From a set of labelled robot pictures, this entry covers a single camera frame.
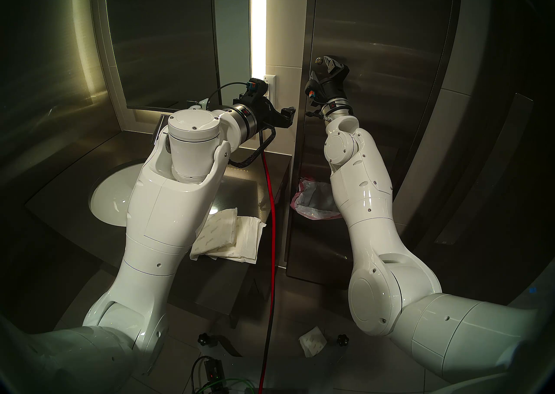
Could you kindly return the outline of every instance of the countertop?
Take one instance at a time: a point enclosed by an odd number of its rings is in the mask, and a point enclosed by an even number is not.
[[[153,148],[150,138],[150,134],[130,131],[117,134],[47,184],[27,202],[27,209],[59,234],[100,258],[109,266],[107,270],[115,274],[123,258],[126,229],[97,219],[89,208],[90,197],[115,171],[144,162]],[[232,159],[240,161],[251,153],[250,149],[239,148]],[[289,178],[291,157],[267,152],[266,161],[277,200],[278,190]],[[220,210],[237,207],[239,216],[267,220],[270,204],[260,157],[245,169],[228,165],[214,206]],[[264,243],[261,241],[259,255],[264,253]],[[205,317],[213,316],[207,312],[231,315],[249,266],[254,270],[261,268],[221,258],[214,261],[206,256],[191,261],[187,254],[175,275],[168,301]]]

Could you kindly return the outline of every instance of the pink plastic bag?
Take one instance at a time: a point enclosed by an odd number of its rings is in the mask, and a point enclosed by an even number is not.
[[[341,217],[335,205],[331,185],[316,182],[308,177],[300,180],[299,190],[291,201],[291,207],[298,214],[315,221]]]

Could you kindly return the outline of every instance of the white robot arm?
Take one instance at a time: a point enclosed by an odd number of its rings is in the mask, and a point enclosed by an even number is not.
[[[434,273],[401,242],[392,185],[372,136],[343,91],[348,67],[325,57],[327,77],[305,92],[321,105],[334,200],[349,228],[353,273],[349,307],[358,327],[390,339],[450,382],[504,371],[533,332],[535,311],[443,294]]]

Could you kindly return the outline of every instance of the white sink basin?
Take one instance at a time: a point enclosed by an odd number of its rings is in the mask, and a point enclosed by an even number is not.
[[[104,179],[90,199],[90,211],[101,221],[124,227],[127,224],[127,207],[131,192],[143,164],[135,164]]]

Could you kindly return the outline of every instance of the red cable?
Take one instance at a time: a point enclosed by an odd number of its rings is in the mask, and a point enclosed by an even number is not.
[[[274,194],[272,193],[272,184],[270,182],[270,173],[266,164],[266,155],[262,151],[262,163],[264,164],[264,172],[266,173],[266,182],[268,183],[268,194],[270,196],[270,209],[272,213],[272,263],[271,263],[271,299],[270,299],[270,318],[268,321],[268,332],[266,334],[266,345],[264,347],[264,360],[262,362],[262,372],[260,374],[260,382],[258,385],[258,394],[262,394],[262,386],[264,385],[264,375],[266,374],[266,362],[268,360],[268,349],[270,346],[270,335],[272,330],[272,322],[274,319],[274,292],[275,292],[275,267],[276,267],[276,208],[274,205]]]

